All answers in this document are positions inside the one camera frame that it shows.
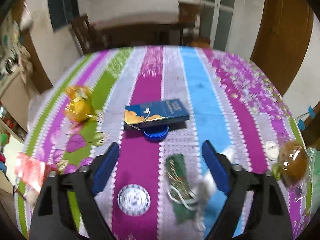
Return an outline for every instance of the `wooden door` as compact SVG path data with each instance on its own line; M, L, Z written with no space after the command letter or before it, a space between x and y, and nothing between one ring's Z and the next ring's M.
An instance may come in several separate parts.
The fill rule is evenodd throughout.
M281 95L295 78L310 42L313 11L306 0L265 0L251 60Z

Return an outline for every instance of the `clutter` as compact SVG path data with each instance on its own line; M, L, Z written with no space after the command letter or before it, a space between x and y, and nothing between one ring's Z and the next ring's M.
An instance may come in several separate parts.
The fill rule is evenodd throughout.
M37 192L40 192L43 182L52 170L52 167L47 163L20 152L16 159L14 172L20 180Z

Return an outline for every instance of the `blue tag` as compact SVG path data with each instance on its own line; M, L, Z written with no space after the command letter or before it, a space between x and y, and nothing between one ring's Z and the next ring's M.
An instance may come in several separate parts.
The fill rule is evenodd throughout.
M304 122L301 119L298 122L298 127L301 131L303 131L306 128L306 126L304 125Z
M315 114L315 112L313 111L313 109L312 109L311 106L309 106L308 112L309 112L310 116L312 117L312 119L314 119L314 118L316 117L316 114Z

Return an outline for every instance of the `striped tablecloth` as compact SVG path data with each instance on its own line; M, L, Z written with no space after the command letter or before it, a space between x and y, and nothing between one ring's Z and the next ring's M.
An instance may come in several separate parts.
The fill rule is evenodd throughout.
M92 90L92 105L101 110L99 122L74 126L64 116L69 102L64 90L70 85L87 85ZM142 102L180 98L190 112L186 127L170 131L160 143L150 143L141 136L128 136L123 130L124 106ZM204 213L205 230L195 229L193 221L175 223L172 204L167 196L165 159L183 153L187 179L192 187L207 171L200 145L210 140L222 152L234 148L234 162L248 171L263 173L273 162L266 158L265 142L282 138L303 143L290 111L278 91L252 62L237 55L188 47L136 47L112 49L79 59L56 84L39 109L26 138L24 152L57 166L61 172L75 171L101 155L114 141L121 144L120 158L105 190L96 202L118 239L201 239L217 219L225 195L217 191ZM143 186L151 205L142 216L124 214L117 205L117 195L127 184ZM26 185L18 181L24 193ZM295 201L279 182L287 203L294 235L309 220L311 185L307 196ZM74 194L69 194L75 223L86 235ZM235 235L246 224L252 201L248 193ZM15 194L19 229L27 236L31 210Z

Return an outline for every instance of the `blue bottle cap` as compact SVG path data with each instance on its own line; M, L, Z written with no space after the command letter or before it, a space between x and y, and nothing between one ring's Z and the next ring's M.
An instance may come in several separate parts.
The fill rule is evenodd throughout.
M143 133L149 141L162 141L169 132L169 125L158 125L145 128Z

